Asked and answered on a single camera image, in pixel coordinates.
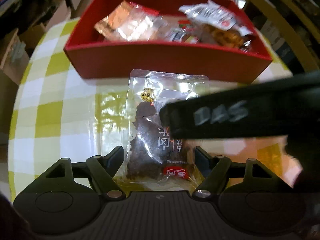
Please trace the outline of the dark jerky clear bag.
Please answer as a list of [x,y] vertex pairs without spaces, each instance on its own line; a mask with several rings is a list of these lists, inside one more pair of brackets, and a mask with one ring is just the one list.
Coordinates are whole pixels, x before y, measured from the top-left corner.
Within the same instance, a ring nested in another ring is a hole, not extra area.
[[192,191],[198,186],[201,176],[191,144],[174,139],[159,112],[167,103],[201,96],[208,82],[204,75],[131,71],[125,105],[129,131],[118,178],[126,191]]

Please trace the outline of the waffle cookies clear bag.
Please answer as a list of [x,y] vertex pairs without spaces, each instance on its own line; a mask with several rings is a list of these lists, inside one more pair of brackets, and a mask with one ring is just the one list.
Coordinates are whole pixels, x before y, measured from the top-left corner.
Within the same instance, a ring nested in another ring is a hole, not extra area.
[[244,52],[252,50],[250,34],[242,36],[238,30],[221,30],[205,24],[203,26],[201,42],[215,44],[226,48],[239,49]]

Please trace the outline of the white silver snack packet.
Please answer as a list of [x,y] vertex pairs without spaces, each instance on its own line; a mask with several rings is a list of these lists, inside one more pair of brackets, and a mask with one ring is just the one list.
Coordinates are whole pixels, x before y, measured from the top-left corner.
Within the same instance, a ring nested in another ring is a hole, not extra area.
[[211,0],[196,5],[183,5],[179,11],[201,26],[207,24],[222,31],[236,30],[240,36],[254,35],[233,12]]

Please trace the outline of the Kaprons wafer packet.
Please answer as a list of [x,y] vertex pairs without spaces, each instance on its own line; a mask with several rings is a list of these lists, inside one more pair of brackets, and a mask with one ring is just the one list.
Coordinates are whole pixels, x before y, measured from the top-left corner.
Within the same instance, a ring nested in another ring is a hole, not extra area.
[[192,35],[190,32],[180,29],[180,28],[172,28],[166,34],[166,40],[170,42],[178,42],[178,43],[189,43],[196,44],[199,42],[199,39]]

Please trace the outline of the brown gold biscuit packet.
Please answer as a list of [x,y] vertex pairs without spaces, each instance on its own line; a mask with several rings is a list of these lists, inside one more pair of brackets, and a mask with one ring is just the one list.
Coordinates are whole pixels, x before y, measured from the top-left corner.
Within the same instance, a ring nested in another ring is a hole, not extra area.
[[126,20],[129,19],[130,16],[136,13],[145,13],[152,16],[160,16],[159,12],[144,7],[140,4],[136,4],[133,2],[122,1],[120,5],[114,9],[108,16],[100,20],[94,25],[94,29],[100,34],[103,35],[105,39],[112,42],[125,41],[125,42],[135,42],[135,41],[127,41],[122,35],[121,31],[118,29],[121,27]]

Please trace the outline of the red green snack packet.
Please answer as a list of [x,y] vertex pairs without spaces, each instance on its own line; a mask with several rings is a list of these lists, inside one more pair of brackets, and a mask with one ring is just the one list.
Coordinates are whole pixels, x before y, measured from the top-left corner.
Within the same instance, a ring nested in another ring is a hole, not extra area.
[[194,25],[189,20],[178,20],[178,27],[185,31],[193,31]]

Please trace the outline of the bread bun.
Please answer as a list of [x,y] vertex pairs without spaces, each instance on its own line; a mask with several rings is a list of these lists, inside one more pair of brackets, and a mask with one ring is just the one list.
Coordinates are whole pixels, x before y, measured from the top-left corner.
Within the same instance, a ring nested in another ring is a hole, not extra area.
[[158,32],[167,26],[168,22],[162,16],[142,12],[130,16],[118,31],[127,41],[148,41],[156,39]]

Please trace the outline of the green checkered tablecloth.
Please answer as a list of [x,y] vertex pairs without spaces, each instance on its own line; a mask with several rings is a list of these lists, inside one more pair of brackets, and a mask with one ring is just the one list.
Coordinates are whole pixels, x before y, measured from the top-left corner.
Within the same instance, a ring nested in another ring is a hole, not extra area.
[[[129,78],[83,80],[63,48],[75,20],[43,35],[22,77],[11,118],[8,174],[16,196],[61,158],[73,163],[107,155],[129,142],[126,96]],[[235,162],[256,158],[293,186],[299,163],[285,154],[285,137],[191,142]]]

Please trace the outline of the wooden shelf unit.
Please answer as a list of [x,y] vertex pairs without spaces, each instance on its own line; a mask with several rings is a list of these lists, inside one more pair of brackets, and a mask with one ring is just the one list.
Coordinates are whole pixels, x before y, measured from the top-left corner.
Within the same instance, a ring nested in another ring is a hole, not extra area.
[[247,0],[245,13],[292,74],[319,70],[319,0]]

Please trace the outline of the red cardboard box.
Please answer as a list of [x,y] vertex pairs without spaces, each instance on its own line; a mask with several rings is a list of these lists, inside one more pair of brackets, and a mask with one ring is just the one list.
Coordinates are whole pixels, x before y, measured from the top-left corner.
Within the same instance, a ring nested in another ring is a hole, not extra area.
[[[82,78],[127,77],[133,69],[146,69],[252,83],[272,62],[259,36],[254,37],[252,49],[248,52],[205,43],[105,41],[94,25],[122,1],[135,2],[165,16],[179,16],[180,6],[208,0],[93,0],[64,47],[70,63]],[[249,30],[254,31],[253,23],[233,1],[211,1],[235,13]]]

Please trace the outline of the open cardboard box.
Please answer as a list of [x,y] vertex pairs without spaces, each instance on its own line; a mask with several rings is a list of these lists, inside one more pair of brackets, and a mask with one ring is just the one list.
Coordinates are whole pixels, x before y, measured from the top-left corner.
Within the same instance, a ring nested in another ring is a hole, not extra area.
[[20,35],[28,53],[34,50],[42,36],[53,26],[71,19],[71,8],[66,0],[51,0],[50,7],[45,9],[33,21],[31,26]]

